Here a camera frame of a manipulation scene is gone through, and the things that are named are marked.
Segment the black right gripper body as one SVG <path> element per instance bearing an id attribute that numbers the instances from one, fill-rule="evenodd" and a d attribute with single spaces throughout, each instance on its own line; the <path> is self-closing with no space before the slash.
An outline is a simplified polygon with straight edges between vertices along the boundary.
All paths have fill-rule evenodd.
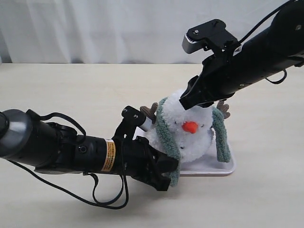
<path id="1" fill-rule="evenodd" d="M 219 98 L 217 101 L 227 100 L 236 93 L 238 84 L 233 79 L 234 75 L 227 62 L 224 63 L 210 56 L 202 62 L 202 65 L 202 72 L 188 81 L 186 90 L 203 88 L 216 91 Z"/>

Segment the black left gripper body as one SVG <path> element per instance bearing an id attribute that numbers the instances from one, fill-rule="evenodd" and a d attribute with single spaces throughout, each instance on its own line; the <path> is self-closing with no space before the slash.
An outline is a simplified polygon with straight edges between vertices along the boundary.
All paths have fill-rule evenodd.
<path id="1" fill-rule="evenodd" d="M 116 155 L 112 174 L 130 176 L 163 176 L 156 170 L 156 154 L 160 151 L 149 145 L 148 140 L 139 137 L 136 140 L 114 138 Z"/>

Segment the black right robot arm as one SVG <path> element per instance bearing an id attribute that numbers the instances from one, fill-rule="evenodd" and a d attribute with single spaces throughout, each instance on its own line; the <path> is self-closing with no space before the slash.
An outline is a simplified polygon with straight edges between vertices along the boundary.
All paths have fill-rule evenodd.
<path id="1" fill-rule="evenodd" d="M 179 98 L 184 109 L 209 107 L 237 91 L 290 67 L 304 64 L 304 3 L 290 0 L 273 10 L 270 26 L 254 37 L 237 39 L 220 19 L 212 19 L 186 32 L 182 48 L 213 53 L 202 61 L 202 72 L 188 81 Z"/>

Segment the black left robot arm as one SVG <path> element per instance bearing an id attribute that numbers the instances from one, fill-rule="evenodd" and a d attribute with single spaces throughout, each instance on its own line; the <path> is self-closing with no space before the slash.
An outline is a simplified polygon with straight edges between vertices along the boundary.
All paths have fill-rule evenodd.
<path id="1" fill-rule="evenodd" d="M 179 161 L 150 145 L 136 128 L 148 130 L 151 120 L 127 106 L 114 135 L 89 136 L 72 118 L 61 113 L 39 115 L 32 110 L 9 109 L 0 113 L 0 156 L 26 164 L 43 174 L 96 173 L 130 176 L 166 191 L 169 174 Z"/>

